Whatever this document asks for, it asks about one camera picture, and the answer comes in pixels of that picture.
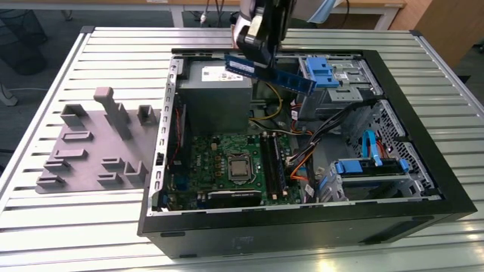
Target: aluminum slatted table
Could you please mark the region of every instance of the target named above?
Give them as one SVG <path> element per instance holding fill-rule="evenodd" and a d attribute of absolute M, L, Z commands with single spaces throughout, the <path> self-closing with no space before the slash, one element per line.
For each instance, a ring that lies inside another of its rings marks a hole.
<path fill-rule="evenodd" d="M 138 237 L 142 190 L 39 195 L 66 104 L 102 110 L 111 86 L 127 109 L 162 107 L 173 48 L 230 48 L 229 29 L 97 28 L 79 35 L 0 179 L 0 268 L 66 271 L 162 267 L 178 271 L 407 271 L 484 269 L 484 110 L 426 39 L 409 32 L 293 29 L 286 48 L 375 49 L 429 128 L 479 212 L 373 246 L 171 260 Z"/>

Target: yellow wire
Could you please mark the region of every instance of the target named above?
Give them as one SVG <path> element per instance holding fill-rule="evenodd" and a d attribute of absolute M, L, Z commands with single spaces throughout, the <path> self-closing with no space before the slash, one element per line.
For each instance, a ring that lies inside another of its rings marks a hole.
<path fill-rule="evenodd" d="M 281 98 L 281 95 L 279 95 L 278 90 L 269 83 L 266 83 L 266 85 L 271 88 L 271 90 L 274 91 L 275 95 L 278 95 L 278 98 L 279 98 L 279 108 L 278 108 L 277 112 L 274 114 L 271 114 L 270 116 L 250 118 L 250 120 L 269 120 L 269 119 L 274 118 L 275 116 L 278 116 L 278 114 L 283 110 L 283 98 Z"/>

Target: ram slot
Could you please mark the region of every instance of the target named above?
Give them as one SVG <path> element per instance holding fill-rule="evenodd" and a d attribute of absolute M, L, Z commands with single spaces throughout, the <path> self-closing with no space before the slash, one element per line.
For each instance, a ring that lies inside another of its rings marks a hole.
<path fill-rule="evenodd" d="M 267 195 L 274 200 L 278 196 L 287 195 L 283 158 L 278 146 L 278 138 L 274 135 L 261 136 Z"/>

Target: sticker label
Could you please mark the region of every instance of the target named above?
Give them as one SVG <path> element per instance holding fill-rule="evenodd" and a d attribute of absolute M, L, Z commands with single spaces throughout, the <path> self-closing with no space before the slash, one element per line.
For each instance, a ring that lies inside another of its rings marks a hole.
<path fill-rule="evenodd" d="M 247 66 L 247 65 L 243 65 L 243 64 L 241 64 L 241 63 L 238 63 L 238 62 L 235 62 L 235 61 L 230 61 L 230 62 L 229 62 L 229 64 L 230 64 L 234 68 L 242 69 L 242 70 L 245 70 L 246 72 L 250 72 L 250 73 L 253 73 L 253 74 L 254 74 L 254 72 L 255 72 L 255 68 L 254 68 L 254 67 Z"/>
<path fill-rule="evenodd" d="M 225 66 L 206 66 L 202 68 L 202 81 L 243 81 L 242 75 L 226 71 Z"/>
<path fill-rule="evenodd" d="M 337 79 L 349 79 L 349 75 L 346 72 L 335 73 L 335 78 Z"/>
<path fill-rule="evenodd" d="M 298 121 L 298 111 L 291 111 L 291 118 Z"/>
<path fill-rule="evenodd" d="M 305 191 L 309 193 L 309 195 L 311 197 L 314 197 L 314 195 L 315 195 L 315 189 L 313 189 L 313 187 L 310 186 L 310 184 L 306 185 Z"/>

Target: white cable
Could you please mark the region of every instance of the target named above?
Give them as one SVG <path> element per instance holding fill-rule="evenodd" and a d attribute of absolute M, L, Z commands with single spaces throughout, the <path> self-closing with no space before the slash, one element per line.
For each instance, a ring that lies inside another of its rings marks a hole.
<path fill-rule="evenodd" d="M 267 130 L 266 128 L 263 128 L 258 123 L 255 123 L 253 120 L 251 122 L 262 129 L 262 130 Z M 271 129 L 270 131 L 275 131 L 275 132 L 281 132 L 281 133 L 286 133 L 286 134 L 290 134 L 290 135 L 301 135 L 299 133 L 293 133 L 293 132 L 289 132 L 286 130 L 279 130 L 279 129 Z"/>

